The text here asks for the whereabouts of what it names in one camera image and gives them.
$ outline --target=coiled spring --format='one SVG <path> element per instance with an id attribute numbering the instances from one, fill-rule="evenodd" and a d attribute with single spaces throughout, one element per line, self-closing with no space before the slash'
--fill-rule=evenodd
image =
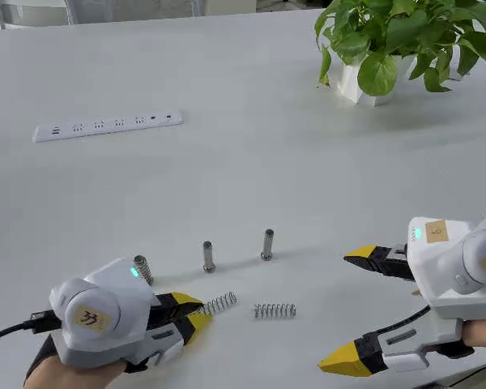
<path id="1" fill-rule="evenodd" d="M 236 295 L 233 292 L 225 293 L 214 300 L 204 302 L 203 306 L 198 309 L 199 314 L 217 314 L 222 310 L 236 304 Z"/>
<path id="2" fill-rule="evenodd" d="M 295 318 L 295 304 L 256 304 L 255 318 Z"/>
<path id="3" fill-rule="evenodd" d="M 133 264 L 140 275 L 146 280 L 147 284 L 152 285 L 153 276 L 151 275 L 151 270 L 149 270 L 149 265 L 147 264 L 146 258 L 142 255 L 137 255 L 135 258 L 133 258 Z"/>

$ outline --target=screw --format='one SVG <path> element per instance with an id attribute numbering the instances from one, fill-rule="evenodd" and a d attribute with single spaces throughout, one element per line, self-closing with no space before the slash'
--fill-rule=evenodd
<path id="1" fill-rule="evenodd" d="M 264 261 L 272 259 L 272 241 L 274 240 L 274 230 L 268 229 L 265 231 L 265 239 L 262 244 L 261 258 Z"/>
<path id="2" fill-rule="evenodd" d="M 153 277 L 151 276 L 151 271 L 149 270 L 146 257 L 137 255 L 135 258 L 133 258 L 133 263 L 142 277 L 146 280 L 147 284 L 152 285 Z"/>
<path id="3" fill-rule="evenodd" d="M 203 243 L 203 270 L 206 273 L 214 273 L 216 270 L 216 265 L 212 261 L 212 243 L 205 241 Z"/>

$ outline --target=human hand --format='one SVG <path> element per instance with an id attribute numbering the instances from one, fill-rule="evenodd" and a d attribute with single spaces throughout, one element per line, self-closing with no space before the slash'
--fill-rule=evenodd
<path id="1" fill-rule="evenodd" d="M 105 389 L 125 369 L 124 361 L 95 369 L 76 369 L 63 365 L 56 355 L 36 367 L 23 389 Z"/>
<path id="2" fill-rule="evenodd" d="M 466 346 L 486 347 L 486 320 L 472 320 L 463 325 L 463 342 Z"/>

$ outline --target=power outlet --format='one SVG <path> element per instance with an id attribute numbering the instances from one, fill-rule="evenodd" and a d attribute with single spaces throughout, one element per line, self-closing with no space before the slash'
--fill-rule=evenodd
<path id="1" fill-rule="evenodd" d="M 151 112 L 147 115 L 96 118 L 66 124 L 41 125 L 36 128 L 32 140 L 33 142 L 45 142 L 48 140 L 77 138 L 79 136 L 142 130 L 152 127 L 175 126 L 182 123 L 183 119 L 180 111 L 167 109 Z"/>

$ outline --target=bolt head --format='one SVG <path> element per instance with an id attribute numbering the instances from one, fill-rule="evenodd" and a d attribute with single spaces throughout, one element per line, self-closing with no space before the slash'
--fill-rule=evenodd
<path id="1" fill-rule="evenodd" d="M 215 264 L 212 264 L 211 267 L 208 267 L 206 265 L 203 265 L 203 270 L 208 273 L 208 274 L 211 274 L 211 273 L 214 273 L 214 271 L 216 270 L 216 265 Z"/>
<path id="2" fill-rule="evenodd" d="M 272 259 L 272 254 L 270 255 L 265 255 L 264 253 L 261 253 L 261 259 L 263 261 L 270 261 Z"/>

